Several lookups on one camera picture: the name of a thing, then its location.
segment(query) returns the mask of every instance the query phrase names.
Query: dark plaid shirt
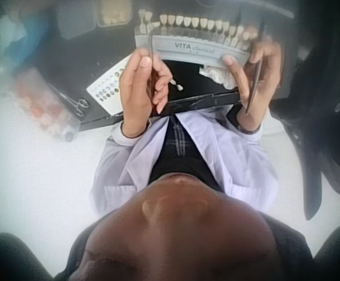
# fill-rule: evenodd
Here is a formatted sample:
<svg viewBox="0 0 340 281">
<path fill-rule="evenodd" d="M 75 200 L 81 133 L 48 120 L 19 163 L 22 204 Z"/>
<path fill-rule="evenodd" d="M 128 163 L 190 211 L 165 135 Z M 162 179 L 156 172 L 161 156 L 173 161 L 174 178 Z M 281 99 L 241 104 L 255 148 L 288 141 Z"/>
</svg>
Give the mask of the dark plaid shirt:
<svg viewBox="0 0 340 281">
<path fill-rule="evenodd" d="M 168 173 L 191 174 L 214 190 L 224 192 L 215 180 L 189 133 L 175 115 L 170 116 L 159 158 L 149 184 Z"/>
</svg>

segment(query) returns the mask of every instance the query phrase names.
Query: white cloth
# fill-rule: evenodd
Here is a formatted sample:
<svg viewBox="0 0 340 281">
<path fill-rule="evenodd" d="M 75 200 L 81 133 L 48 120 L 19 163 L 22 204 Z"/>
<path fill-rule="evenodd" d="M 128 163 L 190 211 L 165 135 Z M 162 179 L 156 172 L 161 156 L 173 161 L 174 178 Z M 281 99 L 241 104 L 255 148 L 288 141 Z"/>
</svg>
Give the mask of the white cloth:
<svg viewBox="0 0 340 281">
<path fill-rule="evenodd" d="M 200 68 L 200 74 L 222 84 L 227 90 L 232 90 L 237 86 L 231 72 L 225 68 L 204 66 L 204 68 Z"/>
<path fill-rule="evenodd" d="M 259 145 L 262 129 L 245 135 L 229 123 L 222 111 L 186 112 L 177 117 L 226 195 L 259 211 L 267 210 L 277 194 L 278 179 Z M 168 121 L 168 117 L 157 120 L 136 139 L 124 137 L 121 123 L 115 125 L 90 192 L 91 204 L 100 217 L 121 207 L 147 186 Z"/>
</svg>

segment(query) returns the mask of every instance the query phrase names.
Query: tooth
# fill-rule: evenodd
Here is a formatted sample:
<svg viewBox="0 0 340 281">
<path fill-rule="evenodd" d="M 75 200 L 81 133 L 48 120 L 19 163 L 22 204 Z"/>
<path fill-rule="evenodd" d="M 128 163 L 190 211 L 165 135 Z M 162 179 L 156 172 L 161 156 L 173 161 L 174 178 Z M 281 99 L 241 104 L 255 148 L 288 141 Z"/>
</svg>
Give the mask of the tooth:
<svg viewBox="0 0 340 281">
<path fill-rule="evenodd" d="M 176 17 L 176 25 L 181 26 L 181 24 L 183 23 L 183 20 L 184 20 L 183 16 L 177 16 Z"/>
<path fill-rule="evenodd" d="M 192 18 L 189 18 L 188 16 L 186 16 L 184 18 L 184 26 L 187 28 L 191 25 L 191 22 L 192 22 Z"/>
<path fill-rule="evenodd" d="M 229 22 L 224 22 L 223 23 L 223 32 L 226 33 L 229 29 Z"/>
<path fill-rule="evenodd" d="M 192 27 L 193 28 L 198 28 L 198 24 L 200 23 L 199 18 L 192 18 Z"/>
<path fill-rule="evenodd" d="M 144 10 L 144 9 L 139 10 L 139 16 L 140 16 L 141 20 L 144 20 L 145 14 L 146 14 L 146 10 Z"/>
<path fill-rule="evenodd" d="M 229 22 L 223 22 L 222 27 L 223 27 L 223 32 L 219 35 L 219 41 L 218 41 L 218 43 L 221 43 L 221 44 L 223 44 L 224 41 L 226 40 L 226 33 L 229 29 Z"/>
<path fill-rule="evenodd" d="M 159 19 L 160 19 L 160 22 L 162 23 L 162 25 L 167 24 L 167 15 L 160 15 Z"/>
<path fill-rule="evenodd" d="M 244 27 L 239 25 L 236 31 L 236 36 L 240 36 L 244 32 Z"/>
<path fill-rule="evenodd" d="M 150 23 L 152 20 L 153 13 L 152 12 L 146 12 L 145 13 L 145 20 Z"/>
<path fill-rule="evenodd" d="M 217 28 L 217 31 L 220 32 L 223 28 L 223 21 L 221 20 L 215 21 L 215 27 Z"/>
<path fill-rule="evenodd" d="M 231 41 L 231 46 L 236 47 L 239 43 L 239 37 L 241 36 L 241 34 L 244 32 L 244 27 L 243 26 L 238 26 L 237 30 L 236 30 L 236 35 L 235 37 L 233 37 L 232 41 Z"/>
<path fill-rule="evenodd" d="M 208 19 L 200 19 L 200 25 L 203 29 L 207 27 Z"/>
<path fill-rule="evenodd" d="M 229 27 L 229 36 L 232 38 L 232 36 L 235 34 L 236 32 L 236 26 L 232 25 Z"/>
<path fill-rule="evenodd" d="M 169 25 L 173 26 L 175 23 L 176 17 L 173 15 L 169 15 Z"/>
<path fill-rule="evenodd" d="M 235 33 L 235 31 L 236 31 L 236 26 L 232 25 L 229 27 L 229 35 L 226 38 L 226 41 L 224 41 L 224 45 L 229 46 L 231 44 L 232 35 Z"/>
<path fill-rule="evenodd" d="M 248 31 L 245 31 L 242 33 L 242 40 L 248 41 L 250 38 L 250 33 Z"/>
<path fill-rule="evenodd" d="M 252 31 L 251 31 L 251 33 L 250 33 L 249 39 L 250 39 L 250 40 L 254 40 L 254 39 L 256 39 L 257 37 L 258 37 L 258 31 L 257 31 L 256 28 L 253 28 Z"/>
<path fill-rule="evenodd" d="M 208 20 L 207 22 L 207 29 L 209 31 L 212 31 L 212 29 L 214 28 L 215 22 L 213 20 Z"/>
<path fill-rule="evenodd" d="M 146 11 L 144 9 L 139 10 L 139 16 L 140 16 L 140 19 L 141 19 L 141 24 L 140 24 L 141 34 L 146 34 L 146 25 L 144 24 L 145 14 L 146 14 Z"/>
</svg>

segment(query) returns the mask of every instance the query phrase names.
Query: white surface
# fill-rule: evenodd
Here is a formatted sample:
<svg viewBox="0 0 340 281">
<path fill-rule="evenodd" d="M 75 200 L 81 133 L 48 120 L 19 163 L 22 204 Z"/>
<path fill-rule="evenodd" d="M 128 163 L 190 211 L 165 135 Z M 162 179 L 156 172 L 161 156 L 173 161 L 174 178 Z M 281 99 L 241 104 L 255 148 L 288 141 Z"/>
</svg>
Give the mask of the white surface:
<svg viewBox="0 0 340 281">
<path fill-rule="evenodd" d="M 0 98 L 0 232 L 22 239 L 52 275 L 65 268 L 76 237 L 95 220 L 87 196 L 108 135 L 102 128 L 73 143 L 54 143 Z M 266 135 L 262 143 L 280 177 L 269 214 L 302 232 L 316 253 L 340 225 L 339 196 L 325 182 L 321 209 L 307 222 L 293 145 L 285 133 Z"/>
<path fill-rule="evenodd" d="M 123 111 L 119 78 L 128 63 L 129 58 L 130 55 L 122 59 L 87 88 L 87 92 L 90 96 L 111 116 Z M 105 91 L 103 94 L 107 95 L 107 99 L 101 98 L 100 93 L 102 93 L 102 91 Z"/>
</svg>

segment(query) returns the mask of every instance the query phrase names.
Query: desk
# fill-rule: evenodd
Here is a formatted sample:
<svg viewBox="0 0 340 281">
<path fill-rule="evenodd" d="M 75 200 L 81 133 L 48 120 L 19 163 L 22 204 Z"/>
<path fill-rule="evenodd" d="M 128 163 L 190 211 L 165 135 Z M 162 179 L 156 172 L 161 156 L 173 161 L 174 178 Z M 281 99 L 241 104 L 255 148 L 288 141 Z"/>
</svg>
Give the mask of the desk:
<svg viewBox="0 0 340 281">
<path fill-rule="evenodd" d="M 84 98 L 90 103 L 85 117 L 81 118 L 82 131 L 111 125 L 121 120 L 121 114 L 110 116 L 90 97 L 86 88 L 134 51 L 136 47 L 134 28 L 137 19 L 133 19 L 127 25 L 114 28 L 97 27 L 84 35 L 66 40 L 59 34 L 54 9 L 49 10 L 49 16 L 50 32 L 29 58 L 27 65 L 38 68 L 48 83 L 69 97 L 75 100 Z M 290 52 L 292 57 L 293 50 L 289 49 L 287 52 Z M 175 61 L 166 63 L 175 80 L 184 86 L 184 91 L 178 92 L 174 87 L 170 87 L 169 104 L 162 115 L 228 105 L 238 101 L 237 91 L 229 94 L 212 94 L 226 92 L 226 89 L 211 79 L 199 75 L 199 65 Z M 275 98 L 286 98 L 289 94 L 289 84 L 278 91 Z"/>
</svg>

